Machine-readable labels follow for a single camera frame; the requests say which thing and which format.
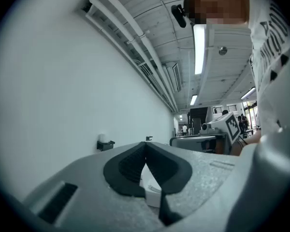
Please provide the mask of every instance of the black slot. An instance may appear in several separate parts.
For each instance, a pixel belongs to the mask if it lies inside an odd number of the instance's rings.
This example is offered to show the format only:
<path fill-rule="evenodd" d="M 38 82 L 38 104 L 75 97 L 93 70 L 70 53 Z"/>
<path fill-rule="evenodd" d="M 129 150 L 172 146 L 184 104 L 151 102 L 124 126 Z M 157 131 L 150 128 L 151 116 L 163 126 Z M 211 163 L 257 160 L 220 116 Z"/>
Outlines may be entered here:
<path fill-rule="evenodd" d="M 38 216 L 44 221 L 53 224 L 76 190 L 76 185 L 65 183 Z"/>

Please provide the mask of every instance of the person in white shirt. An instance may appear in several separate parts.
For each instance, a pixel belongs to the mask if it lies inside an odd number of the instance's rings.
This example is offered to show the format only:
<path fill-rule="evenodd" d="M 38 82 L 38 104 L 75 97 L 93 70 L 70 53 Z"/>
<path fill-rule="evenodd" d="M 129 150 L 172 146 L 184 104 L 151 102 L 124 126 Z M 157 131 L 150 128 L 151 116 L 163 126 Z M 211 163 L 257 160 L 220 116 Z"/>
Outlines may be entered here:
<path fill-rule="evenodd" d="M 187 136 L 187 126 L 184 124 L 183 126 L 183 136 Z"/>
<path fill-rule="evenodd" d="M 249 63 L 257 91 L 261 130 L 246 142 L 258 143 L 261 135 L 277 132 L 279 118 L 266 89 L 290 55 L 290 25 L 277 4 L 272 0 L 184 0 L 184 11 L 195 24 L 248 25 L 253 44 Z M 232 154 L 239 155 L 241 150 L 235 143 Z"/>

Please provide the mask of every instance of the round ceiling fixture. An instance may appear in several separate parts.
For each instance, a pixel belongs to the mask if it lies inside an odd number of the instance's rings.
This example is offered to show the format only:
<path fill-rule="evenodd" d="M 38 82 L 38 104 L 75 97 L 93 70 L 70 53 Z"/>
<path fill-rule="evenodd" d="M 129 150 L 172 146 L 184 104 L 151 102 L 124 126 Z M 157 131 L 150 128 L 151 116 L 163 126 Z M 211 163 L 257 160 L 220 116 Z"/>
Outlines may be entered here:
<path fill-rule="evenodd" d="M 219 50 L 219 54 L 222 56 L 226 55 L 227 52 L 228 52 L 228 49 L 225 46 L 221 47 Z"/>

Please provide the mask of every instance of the linear light fixture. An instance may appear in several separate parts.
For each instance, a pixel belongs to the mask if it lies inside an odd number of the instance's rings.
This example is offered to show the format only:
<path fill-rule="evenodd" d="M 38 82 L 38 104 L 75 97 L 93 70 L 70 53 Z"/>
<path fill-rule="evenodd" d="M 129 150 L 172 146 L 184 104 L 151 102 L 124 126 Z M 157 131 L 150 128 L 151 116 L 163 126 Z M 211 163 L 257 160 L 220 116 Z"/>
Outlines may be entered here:
<path fill-rule="evenodd" d="M 252 87 L 245 95 L 243 95 L 242 97 L 241 97 L 241 99 L 242 100 L 245 100 L 246 98 L 248 98 L 249 96 L 251 96 L 251 94 L 253 93 L 253 92 L 255 92 L 256 91 L 256 88 L 255 87 Z"/>
<path fill-rule="evenodd" d="M 193 106 L 193 105 L 194 105 L 194 103 L 195 103 L 197 97 L 198 97 L 197 95 L 192 96 L 190 106 Z"/>
<path fill-rule="evenodd" d="M 196 75 L 202 73 L 204 51 L 205 51 L 205 28 L 203 25 L 193 26 L 194 35 L 194 55 L 195 55 L 195 71 Z"/>

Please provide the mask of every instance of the air conditioning unit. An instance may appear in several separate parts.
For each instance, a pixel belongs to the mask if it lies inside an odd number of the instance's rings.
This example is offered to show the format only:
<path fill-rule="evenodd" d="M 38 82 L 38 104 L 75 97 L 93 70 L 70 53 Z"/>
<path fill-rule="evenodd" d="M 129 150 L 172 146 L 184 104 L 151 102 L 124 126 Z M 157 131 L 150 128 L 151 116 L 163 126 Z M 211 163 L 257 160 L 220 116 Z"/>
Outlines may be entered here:
<path fill-rule="evenodd" d="M 177 63 L 167 63 L 166 64 L 166 70 L 169 74 L 169 78 L 171 80 L 172 87 L 174 89 L 174 92 L 180 92 L 182 90 L 181 85 L 181 78 L 179 74 L 179 67 Z"/>

